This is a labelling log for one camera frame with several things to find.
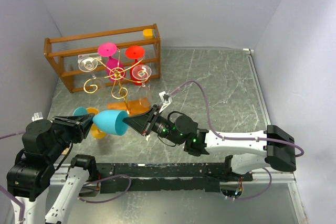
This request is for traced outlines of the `yellow plastic wine glass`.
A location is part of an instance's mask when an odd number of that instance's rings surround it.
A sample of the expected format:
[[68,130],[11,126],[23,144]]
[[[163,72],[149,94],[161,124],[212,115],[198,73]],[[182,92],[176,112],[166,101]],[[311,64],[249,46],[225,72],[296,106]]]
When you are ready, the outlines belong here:
[[[99,110],[95,108],[86,108],[86,110],[88,113],[93,113],[94,115],[97,115],[99,113]],[[98,140],[103,139],[106,136],[106,133],[99,130],[95,124],[92,125],[90,132],[93,138]]]

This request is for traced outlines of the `clear flute glass one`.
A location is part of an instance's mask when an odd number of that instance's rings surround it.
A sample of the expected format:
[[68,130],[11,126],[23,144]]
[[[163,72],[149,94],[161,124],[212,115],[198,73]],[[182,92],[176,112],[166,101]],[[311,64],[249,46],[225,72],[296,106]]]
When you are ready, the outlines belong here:
[[152,105],[151,92],[145,83],[142,83],[139,89],[139,103],[141,107],[146,109],[150,108]]

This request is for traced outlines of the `blue plastic wine glass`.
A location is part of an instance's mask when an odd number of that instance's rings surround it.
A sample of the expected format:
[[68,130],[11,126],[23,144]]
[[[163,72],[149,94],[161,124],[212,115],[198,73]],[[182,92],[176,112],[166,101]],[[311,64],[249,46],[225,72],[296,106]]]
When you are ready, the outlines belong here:
[[94,114],[93,124],[97,130],[110,134],[123,136],[128,130],[128,125],[123,121],[129,115],[125,110],[104,110],[99,112],[95,108],[78,107],[74,110],[73,116]]

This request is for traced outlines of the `red plastic wine glass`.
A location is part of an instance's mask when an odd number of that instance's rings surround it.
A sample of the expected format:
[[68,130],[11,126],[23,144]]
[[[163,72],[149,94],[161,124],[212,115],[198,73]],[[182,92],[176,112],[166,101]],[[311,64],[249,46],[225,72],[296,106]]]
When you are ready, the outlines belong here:
[[130,77],[132,68],[136,65],[143,65],[142,60],[145,54],[145,50],[141,46],[131,46],[125,51],[127,58],[134,60],[133,65],[130,68]]

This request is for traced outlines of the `clear flute glass two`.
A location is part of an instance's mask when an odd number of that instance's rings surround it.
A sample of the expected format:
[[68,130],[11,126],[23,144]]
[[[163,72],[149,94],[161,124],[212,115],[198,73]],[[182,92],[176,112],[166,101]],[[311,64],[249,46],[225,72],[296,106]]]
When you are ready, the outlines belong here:
[[131,71],[131,80],[134,84],[146,87],[146,82],[152,74],[152,69],[147,65],[136,65]]

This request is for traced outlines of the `pink plastic wine glass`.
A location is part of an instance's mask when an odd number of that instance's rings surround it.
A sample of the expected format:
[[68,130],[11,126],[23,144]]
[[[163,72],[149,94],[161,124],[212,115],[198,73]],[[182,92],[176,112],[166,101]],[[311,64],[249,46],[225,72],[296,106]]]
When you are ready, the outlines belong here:
[[114,74],[115,70],[124,70],[123,64],[118,59],[112,57],[117,52],[117,50],[117,46],[111,42],[104,43],[98,48],[98,54],[101,57],[108,58],[108,61],[106,62],[107,76]]

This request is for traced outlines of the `clear flute glass three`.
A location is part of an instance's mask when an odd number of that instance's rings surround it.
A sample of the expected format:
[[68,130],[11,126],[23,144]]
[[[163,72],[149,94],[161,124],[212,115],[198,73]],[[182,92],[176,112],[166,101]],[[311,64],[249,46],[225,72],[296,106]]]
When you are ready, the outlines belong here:
[[99,89],[105,89],[106,86],[103,81],[95,75],[95,70],[98,67],[97,58],[86,58],[81,60],[78,64],[81,72],[90,73],[91,79],[88,79],[84,84],[84,91],[87,93],[95,93]]

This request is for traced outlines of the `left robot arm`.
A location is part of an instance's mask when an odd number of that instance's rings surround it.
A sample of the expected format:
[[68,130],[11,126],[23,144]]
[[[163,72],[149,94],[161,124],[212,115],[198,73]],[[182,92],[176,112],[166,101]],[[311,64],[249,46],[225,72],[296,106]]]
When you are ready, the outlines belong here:
[[46,210],[55,162],[71,144],[82,142],[93,124],[94,114],[56,116],[29,123],[22,136],[24,148],[7,173],[5,195],[10,198],[16,223],[67,223],[86,182],[98,179],[93,156],[72,159],[66,182],[49,211]]

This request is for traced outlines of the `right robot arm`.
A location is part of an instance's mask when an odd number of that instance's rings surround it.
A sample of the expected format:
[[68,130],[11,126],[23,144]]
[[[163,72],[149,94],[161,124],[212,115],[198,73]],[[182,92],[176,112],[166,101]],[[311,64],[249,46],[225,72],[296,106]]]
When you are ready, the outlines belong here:
[[296,171],[294,138],[276,125],[251,133],[224,133],[201,129],[189,116],[180,113],[172,122],[163,117],[154,105],[146,113],[129,116],[123,122],[142,136],[154,132],[174,146],[183,145],[192,156],[226,153],[229,163],[223,167],[223,176],[230,181],[254,169],[271,167],[280,172]]

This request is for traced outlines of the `orange wooden shelf rack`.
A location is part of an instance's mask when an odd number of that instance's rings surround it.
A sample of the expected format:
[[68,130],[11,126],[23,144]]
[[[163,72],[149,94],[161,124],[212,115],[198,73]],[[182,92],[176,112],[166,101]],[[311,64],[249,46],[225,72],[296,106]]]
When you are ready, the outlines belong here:
[[[142,31],[153,29],[155,38],[144,39]],[[44,56],[50,63],[60,80],[69,92],[83,91],[83,84],[79,84],[81,72],[78,67],[78,55],[98,53],[98,47],[111,42],[117,46],[114,57],[127,68],[134,61],[125,55],[127,48],[141,46],[145,50],[143,64],[153,67],[150,79],[161,77],[161,38],[157,24],[124,28],[117,30],[101,31],[89,34],[80,34],[59,38],[46,38],[44,41]]]

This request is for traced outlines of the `white red box on shelf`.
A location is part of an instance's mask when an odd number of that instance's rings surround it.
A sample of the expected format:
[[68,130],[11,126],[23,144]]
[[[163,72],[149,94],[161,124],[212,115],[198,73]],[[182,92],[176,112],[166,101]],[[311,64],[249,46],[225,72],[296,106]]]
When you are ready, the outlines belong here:
[[81,60],[86,59],[86,58],[97,58],[99,60],[102,60],[102,57],[98,53],[91,53],[91,54],[81,54],[78,55],[78,63],[81,62]]

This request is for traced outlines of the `yellow block on shelf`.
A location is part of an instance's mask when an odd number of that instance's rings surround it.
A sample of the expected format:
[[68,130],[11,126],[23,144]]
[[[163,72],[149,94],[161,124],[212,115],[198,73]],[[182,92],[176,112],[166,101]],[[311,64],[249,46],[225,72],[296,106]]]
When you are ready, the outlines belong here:
[[153,29],[144,29],[142,31],[142,35],[144,39],[153,39],[155,38],[155,32]]

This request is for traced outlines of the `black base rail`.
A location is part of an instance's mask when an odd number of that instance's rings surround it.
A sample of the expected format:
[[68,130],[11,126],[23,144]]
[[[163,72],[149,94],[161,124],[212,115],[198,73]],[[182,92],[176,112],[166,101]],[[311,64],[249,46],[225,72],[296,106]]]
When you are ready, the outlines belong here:
[[[88,181],[109,177],[117,174],[129,175],[132,185],[129,191],[177,191],[203,190],[205,192],[219,192],[220,183],[238,183],[253,180],[251,172],[243,175],[232,172],[225,163],[98,163],[95,176]],[[103,185],[108,191],[124,191],[128,181],[118,178],[108,180]]]

